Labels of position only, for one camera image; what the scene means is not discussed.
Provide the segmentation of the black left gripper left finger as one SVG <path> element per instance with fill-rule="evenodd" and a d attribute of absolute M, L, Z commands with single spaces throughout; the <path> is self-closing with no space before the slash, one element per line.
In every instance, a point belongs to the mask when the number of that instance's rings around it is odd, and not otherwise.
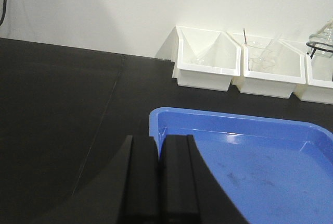
<path fill-rule="evenodd" d="M 158 223 L 158 184 L 155 141 L 128 135 L 90 183 L 34 223 Z"/>

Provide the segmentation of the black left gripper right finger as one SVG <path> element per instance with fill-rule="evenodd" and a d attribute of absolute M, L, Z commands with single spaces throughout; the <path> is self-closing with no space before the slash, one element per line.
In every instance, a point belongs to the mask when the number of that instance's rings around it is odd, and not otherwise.
<path fill-rule="evenodd" d="M 162 223 L 247 223 L 204 162 L 192 135 L 167 135 L 160 152 Z"/>

